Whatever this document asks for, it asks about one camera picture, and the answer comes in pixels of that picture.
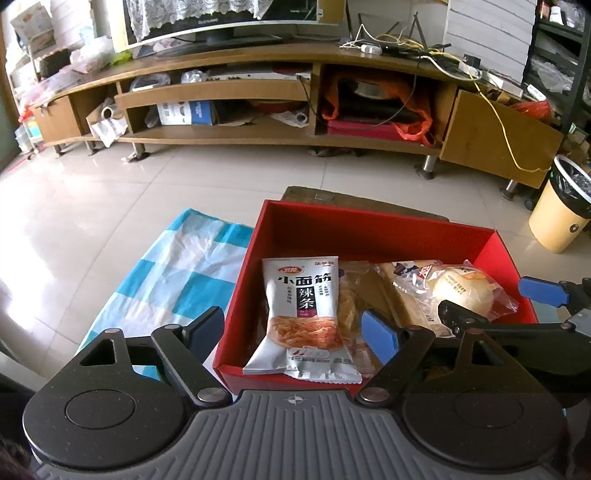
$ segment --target food package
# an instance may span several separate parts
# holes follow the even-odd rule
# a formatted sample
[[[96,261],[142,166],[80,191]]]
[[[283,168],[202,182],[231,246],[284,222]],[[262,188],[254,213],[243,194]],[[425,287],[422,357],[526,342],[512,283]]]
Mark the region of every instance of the food package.
[[[420,325],[433,330],[437,336],[446,337],[451,336],[452,331],[439,322],[438,319],[433,318],[429,312],[425,313],[418,298],[409,293],[400,283],[401,278],[434,264],[441,264],[441,262],[438,260],[392,262],[379,264],[376,268],[380,275],[396,287],[391,289],[390,293],[395,299],[394,308],[398,315],[398,325],[400,327]]]
[[[267,258],[263,277],[267,334],[243,373],[361,383],[337,324],[338,258]]]
[[[439,304],[450,300],[489,320],[515,313],[518,303],[482,270],[468,260],[463,265],[439,261],[395,262],[379,266],[382,275],[399,291],[406,321],[433,330],[437,336],[451,336],[441,323]]]
[[[361,335],[361,315],[367,305],[362,298],[364,277],[372,273],[367,262],[339,262],[339,331],[363,378],[373,377],[381,365]]]

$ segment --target plastic bag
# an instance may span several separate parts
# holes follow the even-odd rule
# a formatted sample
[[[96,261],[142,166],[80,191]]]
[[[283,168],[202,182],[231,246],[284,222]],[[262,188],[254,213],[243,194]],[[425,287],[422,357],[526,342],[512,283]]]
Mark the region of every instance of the plastic bag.
[[[417,113],[421,120],[412,124],[399,124],[394,121],[388,125],[392,126],[392,129],[404,140],[419,141],[426,147],[433,146],[432,140],[428,137],[429,129],[433,124],[429,96],[420,88],[416,88],[411,96],[413,91],[411,81],[404,74],[396,72],[367,73],[364,70],[347,69],[347,71],[331,74],[326,83],[327,88],[323,91],[324,97],[330,104],[322,112],[325,120],[336,120],[339,117],[339,83],[345,79],[377,84],[387,92],[387,98],[399,98],[406,103],[405,108]]]
[[[154,128],[160,123],[160,115],[158,114],[158,107],[156,105],[150,107],[148,113],[146,113],[144,123],[148,128]]]
[[[338,258],[267,258],[267,334],[242,372],[361,383],[337,324]]]
[[[547,122],[552,119],[552,107],[548,100],[542,102],[515,103],[511,105],[511,108],[541,122]]]
[[[68,65],[48,79],[31,85],[21,97],[20,111],[23,112],[30,105],[42,105],[54,95],[81,82],[82,75],[75,72],[71,65]]]
[[[80,50],[73,51],[70,63],[75,71],[86,74],[106,67],[114,55],[113,41],[108,37],[99,37]]]
[[[591,178],[584,169],[571,159],[563,155],[556,155],[550,171],[550,184],[558,198],[575,215],[591,219],[591,194],[588,193]]]
[[[134,78],[134,81],[129,85],[129,91],[139,92],[140,90],[148,90],[165,85],[170,85],[170,75],[168,73],[151,73],[150,75]]]
[[[339,262],[339,304],[337,319],[339,331],[351,353],[353,364],[364,378],[373,377],[376,359],[361,335],[361,315],[366,309],[360,295],[364,275],[371,272],[367,262]]]
[[[439,261],[395,262],[392,281],[411,295],[437,336],[451,336],[441,323],[439,304],[450,300],[489,320],[515,313],[519,304],[503,287],[468,260],[463,265],[443,265]]]
[[[564,0],[556,0],[555,3],[566,15],[567,25],[582,32],[585,28],[585,8]]]
[[[538,57],[531,58],[531,66],[540,77],[542,84],[551,92],[562,93],[570,90],[573,86],[574,77],[565,75],[550,62],[540,60]]]
[[[190,70],[181,75],[181,83],[197,83],[205,82],[207,80],[207,73],[201,70]]]

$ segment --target tiled floor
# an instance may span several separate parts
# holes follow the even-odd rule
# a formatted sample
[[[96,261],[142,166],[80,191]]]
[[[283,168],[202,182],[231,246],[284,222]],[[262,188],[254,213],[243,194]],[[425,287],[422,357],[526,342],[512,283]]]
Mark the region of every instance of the tiled floor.
[[[451,164],[414,174],[420,157],[373,153],[311,157],[299,147],[150,147],[127,164],[126,144],[88,157],[48,150],[0,175],[0,336],[25,366],[52,376],[137,260],[185,208],[254,225],[264,199],[288,185],[322,187],[496,228],[522,275],[580,281],[591,275],[584,233],[563,254],[546,251],[523,202],[504,181]]]

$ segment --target orange plastic bag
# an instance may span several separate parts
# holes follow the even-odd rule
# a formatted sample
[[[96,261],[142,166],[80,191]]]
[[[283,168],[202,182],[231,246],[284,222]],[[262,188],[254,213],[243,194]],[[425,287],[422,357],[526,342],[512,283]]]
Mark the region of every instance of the orange plastic bag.
[[[414,124],[397,124],[391,123],[392,128],[395,129],[405,140],[420,141],[427,147],[432,147],[433,142],[427,138],[427,133],[431,128],[433,119],[431,117],[431,108],[429,105],[429,98],[426,92],[419,91],[417,87],[413,96],[411,92],[413,87],[407,80],[408,76],[398,74],[396,72],[372,72],[367,70],[347,69],[347,71],[334,72],[326,84],[323,91],[324,98],[332,106],[328,111],[322,113],[325,120],[336,120],[339,116],[339,82],[343,79],[357,80],[359,82],[373,83],[379,85],[388,92],[388,98],[400,98],[402,102],[408,101],[406,108],[415,113],[418,113],[423,120]]]
[[[520,102],[511,105],[511,108],[541,122],[552,120],[552,107],[548,100],[544,100],[543,102]]]

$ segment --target trash can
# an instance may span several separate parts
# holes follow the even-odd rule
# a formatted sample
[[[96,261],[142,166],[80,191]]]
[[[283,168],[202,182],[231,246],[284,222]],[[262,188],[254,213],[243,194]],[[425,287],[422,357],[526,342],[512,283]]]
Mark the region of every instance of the trash can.
[[[591,178],[563,155],[554,158],[550,180],[530,217],[530,229],[544,247],[561,253],[591,219]]]

